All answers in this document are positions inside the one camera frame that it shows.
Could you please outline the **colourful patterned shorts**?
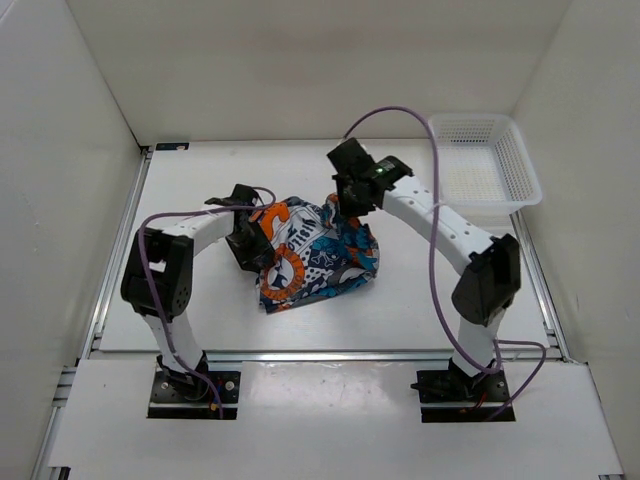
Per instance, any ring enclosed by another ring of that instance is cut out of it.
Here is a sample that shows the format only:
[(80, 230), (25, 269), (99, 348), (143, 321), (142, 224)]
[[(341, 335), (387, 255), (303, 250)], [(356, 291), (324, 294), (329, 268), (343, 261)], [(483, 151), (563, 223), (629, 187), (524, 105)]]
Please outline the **colourful patterned shorts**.
[(341, 213), (335, 193), (321, 205), (291, 196), (251, 220), (274, 249), (256, 280), (267, 314), (348, 293), (378, 274), (377, 239), (368, 224)]

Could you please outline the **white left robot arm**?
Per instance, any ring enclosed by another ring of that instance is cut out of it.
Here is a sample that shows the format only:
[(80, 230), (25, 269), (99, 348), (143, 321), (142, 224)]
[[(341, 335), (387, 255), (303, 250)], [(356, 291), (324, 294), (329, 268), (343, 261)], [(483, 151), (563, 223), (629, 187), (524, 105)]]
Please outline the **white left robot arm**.
[(165, 381), (188, 401), (222, 404), (220, 387), (211, 379), (207, 355), (187, 315), (194, 260), (223, 240), (240, 269), (258, 273), (271, 266), (275, 250), (252, 218), (275, 204), (265, 202), (263, 193), (273, 194), (264, 187), (237, 184), (230, 196), (210, 198), (198, 210), (149, 216), (133, 238), (121, 297), (151, 329)]

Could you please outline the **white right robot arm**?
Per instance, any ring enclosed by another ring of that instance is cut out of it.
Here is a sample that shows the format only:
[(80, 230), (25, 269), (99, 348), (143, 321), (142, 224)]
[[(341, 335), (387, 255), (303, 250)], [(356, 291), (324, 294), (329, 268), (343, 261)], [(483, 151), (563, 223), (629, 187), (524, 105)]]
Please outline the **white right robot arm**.
[(497, 333), (506, 310), (521, 288), (520, 246), (514, 236), (496, 237), (471, 224), (449, 207), (439, 206), (410, 167), (394, 156), (374, 161), (367, 153), (330, 154), (336, 170), (339, 205), (347, 214), (380, 209), (411, 227), (429, 242), (429, 285), (437, 295), (435, 254), (459, 275), (451, 302), (460, 315), (458, 332), (446, 324), (433, 301), (445, 335), (454, 346), (449, 387), (470, 400), (486, 384), (485, 375), (500, 371)]

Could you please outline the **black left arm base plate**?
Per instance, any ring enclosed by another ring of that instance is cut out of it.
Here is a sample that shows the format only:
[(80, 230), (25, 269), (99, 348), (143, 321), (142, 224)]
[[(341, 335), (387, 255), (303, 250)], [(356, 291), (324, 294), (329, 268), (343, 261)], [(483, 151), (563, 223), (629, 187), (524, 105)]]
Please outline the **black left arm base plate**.
[(225, 420), (237, 419), (241, 386), (239, 370), (210, 371), (209, 377), (216, 387), (222, 409), (206, 383), (197, 381), (195, 387), (171, 382), (159, 368), (154, 373), (150, 389), (147, 417), (170, 420)]

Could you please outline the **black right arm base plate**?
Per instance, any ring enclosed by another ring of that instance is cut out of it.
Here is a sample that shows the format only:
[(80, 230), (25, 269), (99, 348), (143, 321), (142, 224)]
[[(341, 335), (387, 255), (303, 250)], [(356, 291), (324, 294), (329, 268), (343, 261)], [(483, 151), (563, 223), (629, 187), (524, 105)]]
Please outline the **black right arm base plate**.
[(463, 379), (452, 370), (419, 370), (410, 387), (418, 393), (422, 423), (515, 422), (505, 374)]

